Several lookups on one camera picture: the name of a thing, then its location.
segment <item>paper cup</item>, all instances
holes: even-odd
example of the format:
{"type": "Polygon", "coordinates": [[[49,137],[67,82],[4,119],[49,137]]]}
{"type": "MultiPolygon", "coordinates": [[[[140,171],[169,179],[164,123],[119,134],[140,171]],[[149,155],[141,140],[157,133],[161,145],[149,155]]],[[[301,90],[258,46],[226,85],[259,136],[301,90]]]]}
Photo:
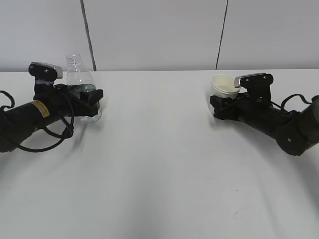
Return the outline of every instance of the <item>paper cup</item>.
{"type": "Polygon", "coordinates": [[[210,94],[221,98],[237,97],[240,88],[234,87],[235,77],[228,75],[216,75],[211,79],[210,94]]]}

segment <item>clear plastic bottle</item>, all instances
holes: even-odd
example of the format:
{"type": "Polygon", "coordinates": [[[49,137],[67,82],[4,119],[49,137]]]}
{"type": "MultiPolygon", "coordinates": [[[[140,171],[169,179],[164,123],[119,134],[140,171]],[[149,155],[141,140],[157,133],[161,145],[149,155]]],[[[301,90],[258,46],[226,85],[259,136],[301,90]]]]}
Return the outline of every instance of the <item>clear plastic bottle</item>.
{"type": "MultiPolygon", "coordinates": [[[[79,53],[72,53],[66,56],[68,63],[67,84],[79,85],[73,90],[73,94],[80,97],[80,92],[89,92],[96,90],[93,77],[89,71],[83,66],[81,56],[79,53]]],[[[98,121],[102,116],[102,110],[99,107],[99,112],[94,117],[80,116],[78,117],[83,123],[93,123],[98,121]]]]}

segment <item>sticker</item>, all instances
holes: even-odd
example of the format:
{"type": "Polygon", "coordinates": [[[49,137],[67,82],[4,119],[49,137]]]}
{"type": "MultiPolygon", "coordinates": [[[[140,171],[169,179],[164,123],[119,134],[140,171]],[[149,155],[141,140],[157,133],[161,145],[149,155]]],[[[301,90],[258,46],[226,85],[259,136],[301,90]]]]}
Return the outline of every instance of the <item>sticker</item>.
{"type": "Polygon", "coordinates": [[[31,104],[38,108],[43,118],[50,115],[48,108],[41,101],[32,101],[31,104]]]}

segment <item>white table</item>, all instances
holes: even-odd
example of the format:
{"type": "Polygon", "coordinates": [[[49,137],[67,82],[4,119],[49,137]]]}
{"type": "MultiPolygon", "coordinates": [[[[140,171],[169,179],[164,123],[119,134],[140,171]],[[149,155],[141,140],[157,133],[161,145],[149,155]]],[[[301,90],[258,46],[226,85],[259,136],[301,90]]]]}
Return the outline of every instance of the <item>white table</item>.
{"type": "MultiPolygon", "coordinates": [[[[50,152],[0,155],[0,238],[317,239],[319,145],[293,157],[242,123],[215,120],[205,91],[225,72],[94,72],[99,122],[78,122],[50,152]]],[[[277,103],[319,94],[319,70],[266,72],[277,103]]],[[[28,73],[0,80],[17,105],[32,100],[28,73]]],[[[38,132],[23,145],[53,142],[38,132]]]]}

